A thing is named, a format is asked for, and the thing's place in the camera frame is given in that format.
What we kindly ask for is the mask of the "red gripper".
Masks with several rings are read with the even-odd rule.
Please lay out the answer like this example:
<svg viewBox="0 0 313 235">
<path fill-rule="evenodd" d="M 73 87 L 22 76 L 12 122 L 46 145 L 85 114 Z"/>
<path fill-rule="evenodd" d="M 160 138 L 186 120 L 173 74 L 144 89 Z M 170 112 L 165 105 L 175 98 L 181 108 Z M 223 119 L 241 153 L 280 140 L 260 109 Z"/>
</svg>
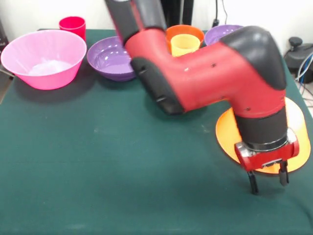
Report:
<svg viewBox="0 0 313 235">
<path fill-rule="evenodd" d="M 252 151 L 248 149 L 244 142 L 234 145 L 235 153 L 240 161 L 240 165 L 247 171 L 251 193 L 258 194 L 258 186 L 253 170 L 267 167 L 273 164 L 280 164 L 279 180 L 282 186 L 289 184 L 288 162 L 299 153 L 299 142 L 287 142 L 283 146 L 265 152 Z"/>
</svg>

